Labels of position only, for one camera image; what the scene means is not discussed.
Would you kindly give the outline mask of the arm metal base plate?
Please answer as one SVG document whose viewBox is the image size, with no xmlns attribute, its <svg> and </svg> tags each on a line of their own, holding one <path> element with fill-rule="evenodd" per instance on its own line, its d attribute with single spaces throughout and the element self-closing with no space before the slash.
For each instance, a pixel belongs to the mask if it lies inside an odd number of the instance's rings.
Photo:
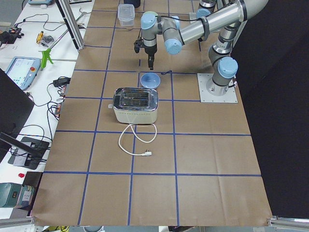
<svg viewBox="0 0 309 232">
<path fill-rule="evenodd" d="M 193 22 L 193 21 L 196 20 L 196 19 L 197 19 L 196 13 L 195 13 L 195 12 L 190 12 L 190 13 L 189 13 L 189 20 L 190 20 L 191 22 Z"/>
<path fill-rule="evenodd" d="M 202 103 L 238 103 L 233 80 L 221 87 L 213 82 L 212 73 L 198 73 L 197 82 Z"/>
</svg>

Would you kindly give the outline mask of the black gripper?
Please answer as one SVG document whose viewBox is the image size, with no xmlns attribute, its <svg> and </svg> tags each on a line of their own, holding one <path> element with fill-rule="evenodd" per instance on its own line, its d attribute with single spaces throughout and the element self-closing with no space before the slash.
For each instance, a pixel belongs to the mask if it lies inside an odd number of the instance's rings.
<svg viewBox="0 0 309 232">
<path fill-rule="evenodd" d="M 150 70 L 154 69 L 154 55 L 157 52 L 157 45 L 145 46 L 144 48 L 146 54 L 148 54 L 147 63 Z"/>
</svg>

